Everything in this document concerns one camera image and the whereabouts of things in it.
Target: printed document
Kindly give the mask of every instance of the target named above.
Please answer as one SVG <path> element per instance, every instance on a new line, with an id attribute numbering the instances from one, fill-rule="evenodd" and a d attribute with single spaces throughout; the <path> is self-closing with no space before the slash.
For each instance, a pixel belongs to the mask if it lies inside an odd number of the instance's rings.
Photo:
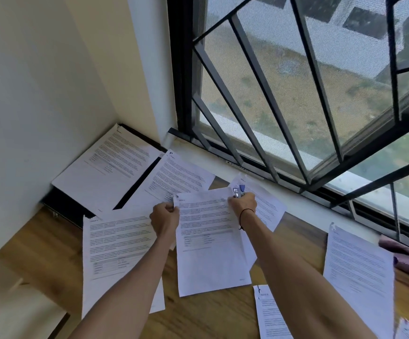
<path id="1" fill-rule="evenodd" d="M 161 202 L 173 202 L 176 194 L 208 190 L 214 178 L 214 174 L 185 162 L 177 153 L 168 150 L 123 208 L 154 207 Z"/>
<path id="2" fill-rule="evenodd" d="M 104 293 L 128 273 L 156 239 L 150 208 L 117 209 L 102 219 L 84 217 L 82 318 Z M 150 313 L 165 309 L 162 278 Z"/>
<path id="3" fill-rule="evenodd" d="M 409 321 L 407 319 L 400 319 L 394 339 L 409 339 Z"/>
<path id="4" fill-rule="evenodd" d="M 161 152 L 115 125 L 52 185 L 97 216 L 112 210 Z"/>
<path id="5" fill-rule="evenodd" d="M 254 193 L 256 202 L 258 203 L 256 215 L 264 222 L 269 230 L 273 232 L 286 211 L 286 205 L 281 203 L 280 200 L 276 199 L 271 193 L 247 175 L 239 173 L 229 186 L 233 189 L 238 188 L 240 184 L 245 185 L 245 192 Z M 257 256 L 245 231 L 241 232 L 241 236 L 248 268 L 251 269 Z"/>
<path id="6" fill-rule="evenodd" d="M 293 339 L 268 285 L 253 286 L 261 339 Z"/>
<path id="7" fill-rule="evenodd" d="M 334 225 L 324 277 L 379 339 L 393 337 L 393 254 Z"/>
<path id="8" fill-rule="evenodd" d="M 227 187 L 175 198 L 179 296 L 251 284 L 232 195 Z"/>

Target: fist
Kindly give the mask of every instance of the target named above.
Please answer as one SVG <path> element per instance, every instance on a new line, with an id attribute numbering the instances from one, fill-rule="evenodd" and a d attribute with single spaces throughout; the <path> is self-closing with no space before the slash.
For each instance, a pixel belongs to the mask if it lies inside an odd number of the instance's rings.
<path id="1" fill-rule="evenodd" d="M 171 203 L 160 203 L 153 207 L 149 218 L 157 237 L 166 235 L 173 242 L 179 225 L 179 208 L 173 208 Z"/>
<path id="2" fill-rule="evenodd" d="M 237 219 L 240 218 L 241 212 L 244 209 L 248 208 L 255 212 L 256 206 L 258 205 L 254 199 L 254 193 L 245 193 L 241 198 L 229 198 L 228 203 L 234 211 L 235 216 L 237 216 Z"/>

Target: binder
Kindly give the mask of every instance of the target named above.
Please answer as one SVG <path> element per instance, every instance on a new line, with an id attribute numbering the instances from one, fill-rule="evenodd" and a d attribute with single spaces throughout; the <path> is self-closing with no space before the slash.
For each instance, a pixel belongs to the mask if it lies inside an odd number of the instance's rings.
<path id="1" fill-rule="evenodd" d="M 132 134 L 138 136 L 140 139 L 144 140 L 151 146 L 155 147 L 159 151 L 167 152 L 167 149 L 162 147 L 159 143 L 154 141 L 147 136 L 144 136 L 140 132 L 134 130 L 133 128 L 125 125 L 119 124 L 124 129 L 128 130 Z M 149 173 L 154 169 L 156 164 L 161 160 L 160 157 L 156 158 L 156 160 L 145 170 L 142 176 L 134 183 L 134 185 L 128 190 L 128 192 L 122 197 L 122 199 L 118 202 L 118 204 L 114 207 L 114 209 L 121 209 L 129 198 L 134 194 L 137 188 L 142 184 L 145 178 L 149 175 Z M 40 200 L 40 203 L 51 209 L 53 212 L 57 213 L 58 215 L 64 217 L 77 227 L 83 227 L 83 217 L 86 216 L 87 218 L 92 218 L 95 215 L 86 209 L 84 206 L 80 205 L 78 202 L 73 200 L 70 196 L 59 190 L 58 188 L 52 186 L 52 189 Z"/>

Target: wooden surface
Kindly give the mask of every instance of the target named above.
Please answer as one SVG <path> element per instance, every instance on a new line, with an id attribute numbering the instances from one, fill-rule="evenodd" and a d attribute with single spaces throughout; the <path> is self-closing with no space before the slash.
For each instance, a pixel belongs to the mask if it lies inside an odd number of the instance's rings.
<path id="1" fill-rule="evenodd" d="M 275 232 L 323 272 L 325 232 L 288 213 Z M 43 208 L 0 250 L 0 259 L 67 312 L 81 313 L 82 230 Z M 395 273 L 396 321 L 409 319 L 409 275 Z M 253 285 L 265 284 L 256 264 L 250 274 Z M 162 278 L 166 310 L 150 314 L 141 338 L 259 337 L 252 286 L 179 298 L 176 251 L 170 251 Z"/>

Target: black bracelet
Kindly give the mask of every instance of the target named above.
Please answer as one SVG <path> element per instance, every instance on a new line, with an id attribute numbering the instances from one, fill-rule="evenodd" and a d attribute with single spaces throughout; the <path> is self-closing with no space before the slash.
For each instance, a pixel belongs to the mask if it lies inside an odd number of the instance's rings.
<path id="1" fill-rule="evenodd" d="M 242 227 L 242 225 L 241 225 L 241 216 L 242 216 L 242 213 L 244 212 L 244 210 L 251 210 L 253 213 L 254 213 L 254 210 L 253 209 L 251 209 L 251 208 L 245 208 L 245 209 L 243 209 L 242 211 L 241 211 L 241 213 L 239 214 L 239 226 L 240 226 L 240 230 L 245 230 L 243 227 Z"/>

